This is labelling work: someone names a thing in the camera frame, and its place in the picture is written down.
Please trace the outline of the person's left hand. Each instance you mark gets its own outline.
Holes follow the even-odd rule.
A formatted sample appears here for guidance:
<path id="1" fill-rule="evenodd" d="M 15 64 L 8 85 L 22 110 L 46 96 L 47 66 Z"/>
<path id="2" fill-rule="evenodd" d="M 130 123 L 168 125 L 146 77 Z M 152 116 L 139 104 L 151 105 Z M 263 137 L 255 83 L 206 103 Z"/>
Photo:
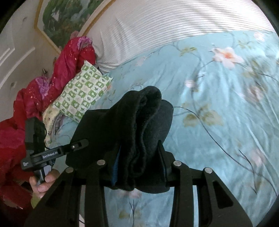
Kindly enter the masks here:
<path id="1" fill-rule="evenodd" d="M 35 176 L 31 176 L 29 178 L 29 183 L 33 190 L 33 195 L 41 199 L 59 176 L 60 172 L 56 169 L 53 169 L 46 175 L 44 182 L 41 184 L 38 184 L 38 180 Z"/>

